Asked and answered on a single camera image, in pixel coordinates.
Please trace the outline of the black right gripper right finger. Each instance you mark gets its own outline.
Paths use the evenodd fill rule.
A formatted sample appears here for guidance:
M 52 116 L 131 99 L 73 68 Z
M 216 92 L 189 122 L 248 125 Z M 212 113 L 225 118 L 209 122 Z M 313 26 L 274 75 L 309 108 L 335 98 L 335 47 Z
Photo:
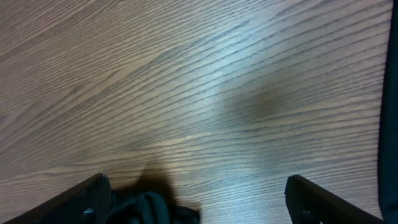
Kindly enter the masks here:
M 293 224 L 362 224 L 383 221 L 301 175 L 291 175 L 285 203 Z

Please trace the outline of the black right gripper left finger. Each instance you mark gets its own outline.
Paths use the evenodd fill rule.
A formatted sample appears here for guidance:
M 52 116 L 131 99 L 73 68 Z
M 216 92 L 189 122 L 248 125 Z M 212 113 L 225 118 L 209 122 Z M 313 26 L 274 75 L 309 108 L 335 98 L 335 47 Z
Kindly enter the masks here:
M 104 223 L 110 205 L 109 179 L 99 173 L 5 224 L 99 224 Z

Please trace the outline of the black t-shirt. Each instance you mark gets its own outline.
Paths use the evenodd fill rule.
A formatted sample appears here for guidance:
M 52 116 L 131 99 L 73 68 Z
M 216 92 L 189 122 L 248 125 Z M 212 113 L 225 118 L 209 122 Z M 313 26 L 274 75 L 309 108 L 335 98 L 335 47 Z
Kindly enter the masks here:
M 159 193 L 112 191 L 105 224 L 199 224 L 200 212 L 168 203 Z

